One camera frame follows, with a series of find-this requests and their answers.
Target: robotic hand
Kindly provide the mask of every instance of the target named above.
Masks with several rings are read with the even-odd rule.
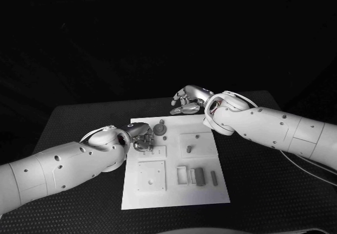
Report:
[[[323,163],[337,170],[337,126],[283,111],[258,107],[239,94],[188,85],[175,95],[172,105],[182,106],[172,114],[193,114],[205,107],[203,124],[231,136],[237,131],[248,140]]]
[[[153,151],[154,135],[147,123],[107,126],[80,142],[49,148],[0,166],[0,216],[28,202],[57,194],[116,170],[131,143],[137,151]]]

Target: small cylinder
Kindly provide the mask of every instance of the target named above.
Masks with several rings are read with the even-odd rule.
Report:
[[[205,186],[206,185],[206,181],[205,181],[203,169],[202,168],[196,168],[195,169],[195,174],[196,174],[196,185],[198,186]]]
[[[213,185],[218,186],[216,172],[212,171],[212,172],[211,172],[211,175],[212,175]]]

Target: dark table surface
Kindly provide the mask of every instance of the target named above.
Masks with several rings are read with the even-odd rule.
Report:
[[[267,91],[241,92],[258,106],[280,110]],[[131,118],[169,116],[170,98],[59,106],[51,116],[38,153],[80,141],[93,130]],[[154,234],[189,227],[224,227],[251,233],[320,228],[337,234],[337,193],[306,174],[281,152],[213,131],[229,204],[121,210],[126,164],[77,188],[45,197],[3,215],[0,233]],[[324,176],[322,169],[298,161]]]

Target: white board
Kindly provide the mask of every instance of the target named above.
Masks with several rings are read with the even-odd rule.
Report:
[[[149,123],[153,128],[160,120],[166,121],[167,132],[163,136],[167,137],[163,140],[163,136],[156,136],[154,145],[156,153],[140,153],[130,149],[127,157],[127,169],[124,179],[124,191],[123,191],[123,204],[121,209],[141,209],[169,206],[188,206],[201,204],[229,203],[229,196],[222,172],[222,166],[219,162],[215,138],[211,129],[202,124],[205,115],[192,116],[167,116],[154,118],[137,118],[131,119],[133,122]],[[182,144],[193,144],[192,153],[185,156]],[[154,181],[152,178],[141,179],[143,185],[150,189],[139,191],[139,175],[140,163],[144,162],[165,162],[165,177],[166,186],[163,189],[152,190]],[[188,172],[188,185],[177,183],[177,168],[186,167]],[[206,185],[198,186],[192,184],[190,169],[203,168]],[[213,185],[211,172],[216,172],[218,186]]]

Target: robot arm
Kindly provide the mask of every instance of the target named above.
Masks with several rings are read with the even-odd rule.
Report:
[[[131,143],[139,151],[153,150],[153,131],[146,123],[114,126],[22,160],[0,166],[0,215],[28,202],[87,182],[116,170]]]
[[[188,89],[185,94],[176,94],[173,100],[189,99]],[[337,126],[283,111],[265,107],[249,108],[248,103],[238,96],[225,91],[213,95],[208,90],[202,97],[202,105],[189,99],[189,105],[205,107],[203,124],[224,135],[238,134],[248,140],[277,150],[294,153],[337,170]],[[172,114],[189,114],[190,107],[186,101],[183,106],[172,110]]]

